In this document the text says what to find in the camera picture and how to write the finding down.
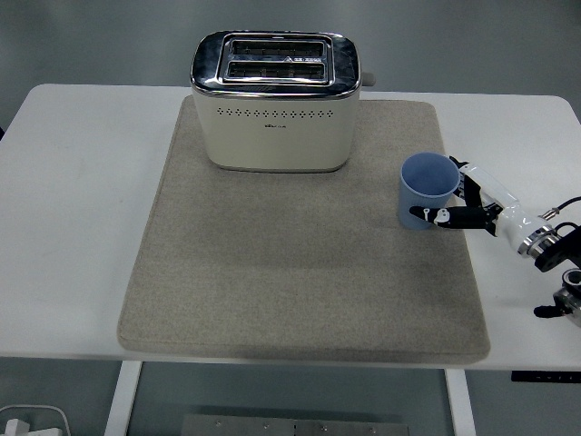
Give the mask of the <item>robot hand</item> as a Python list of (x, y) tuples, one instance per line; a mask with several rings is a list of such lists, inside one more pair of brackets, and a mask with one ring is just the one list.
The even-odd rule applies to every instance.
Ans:
[(458, 160), (453, 163), (459, 171), (454, 194), (465, 203), (431, 208), (413, 205), (411, 215), (442, 228), (484, 229), (506, 238), (519, 255), (537, 258), (550, 233), (547, 221), (526, 212), (516, 196), (481, 167)]

